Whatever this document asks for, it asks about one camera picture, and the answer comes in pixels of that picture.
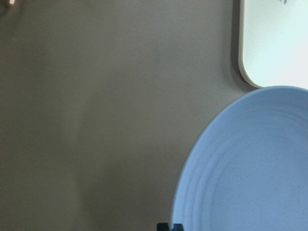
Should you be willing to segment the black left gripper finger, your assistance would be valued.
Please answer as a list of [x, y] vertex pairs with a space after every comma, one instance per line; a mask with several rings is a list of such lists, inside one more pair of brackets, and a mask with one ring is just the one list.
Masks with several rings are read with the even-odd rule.
[[157, 231], [184, 231], [184, 227], [182, 224], [173, 224], [169, 226], [168, 223], [157, 223], [156, 226]]

